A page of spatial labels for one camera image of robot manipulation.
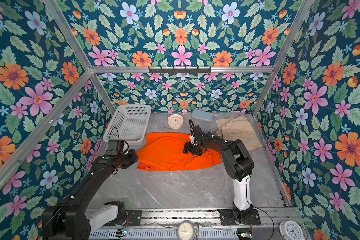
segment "black mounting plate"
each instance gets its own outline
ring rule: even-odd
[[[127,221],[129,220],[128,226],[140,226],[142,210],[127,210]],[[116,220],[106,223],[104,226],[115,226]]]
[[[223,226],[239,225],[233,218],[233,209],[218,209],[217,211],[220,213],[221,225]],[[257,210],[253,210],[251,216],[248,218],[248,221],[240,225],[254,225],[254,226],[261,225],[259,212]]]

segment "white alarm clock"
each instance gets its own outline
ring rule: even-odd
[[[279,229],[285,240],[306,240],[301,226],[295,221],[282,221]]]
[[[173,129],[179,129],[184,124],[183,116],[179,114],[173,114],[168,117],[168,126]]]
[[[177,227],[177,238],[179,240],[191,240],[195,237],[195,226],[188,220],[180,223]]]

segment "laundry basket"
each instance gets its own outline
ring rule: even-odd
[[[107,127],[103,140],[108,142],[119,139],[126,140],[129,145],[141,145],[147,130],[152,107],[141,104],[124,104],[118,106]]]

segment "metal beam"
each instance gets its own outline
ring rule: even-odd
[[[229,67],[199,67],[199,73],[212,72],[212,73],[272,73],[274,68],[270,66],[229,66]],[[194,72],[197,70],[197,67],[118,67],[118,66],[108,66],[108,67],[91,67],[91,73],[150,73],[152,71],[156,73],[162,73],[163,70],[168,73],[171,71],[173,73],[181,71],[186,73],[187,70]]]
[[[87,55],[77,41],[76,36],[73,35],[72,29],[69,26],[64,15],[62,14],[62,11],[59,8],[58,4],[55,0],[43,0],[43,2],[47,7],[48,11],[51,13],[51,16],[55,20],[56,24],[58,25],[59,30],[62,32],[65,39],[67,40],[67,43],[75,53],[77,59],[80,61],[81,66],[84,68],[85,71],[88,71],[91,67],[91,63],[89,62]]]
[[[273,80],[276,79],[277,74],[280,71],[281,65],[285,61],[285,58],[287,57],[289,49],[291,48],[298,32],[300,31],[302,23],[304,22],[305,18],[307,17],[307,14],[309,13],[309,10],[311,9],[313,2],[314,2],[314,0],[303,0],[303,2],[301,3],[300,8],[299,8],[298,12],[296,13],[295,19],[292,22],[289,33],[288,33],[287,37],[285,38],[283,46],[281,47],[281,50],[279,51],[279,54],[276,58],[276,61],[274,64],[274,71],[268,77],[267,82],[265,83],[263,90],[261,91],[261,94],[257,100],[256,107],[253,110],[254,116],[257,115],[257,113],[259,112],[259,110],[261,108],[261,105],[264,103],[265,98],[267,97],[267,94],[268,94],[269,90],[271,89]]]
[[[104,104],[107,106],[110,115],[113,116],[116,109],[114,105],[112,104],[112,101],[110,100],[104,86],[101,84],[99,77],[96,74],[92,74],[91,81],[93,85],[95,86],[97,92],[99,93],[99,96],[102,98]]]
[[[60,101],[52,108],[52,110],[41,120],[36,128],[28,135],[23,143],[16,149],[10,158],[0,167],[0,190],[12,177],[21,163],[33,151],[36,144],[41,141],[43,136],[52,126],[54,120],[67,108],[72,99],[85,86],[87,80],[91,76],[89,71],[84,72],[75,84],[65,93]]]

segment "floral wall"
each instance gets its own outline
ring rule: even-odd
[[[302,1],[67,1],[64,12],[93,66],[272,65]],[[289,56],[295,56],[294,48]],[[249,111],[267,74],[106,73],[116,104],[152,111]]]
[[[360,239],[360,0],[317,2],[257,117],[312,237]]]
[[[43,211],[87,174],[109,119],[88,81],[0,191],[0,239],[38,239]]]
[[[81,73],[42,2],[0,1],[0,167]]]

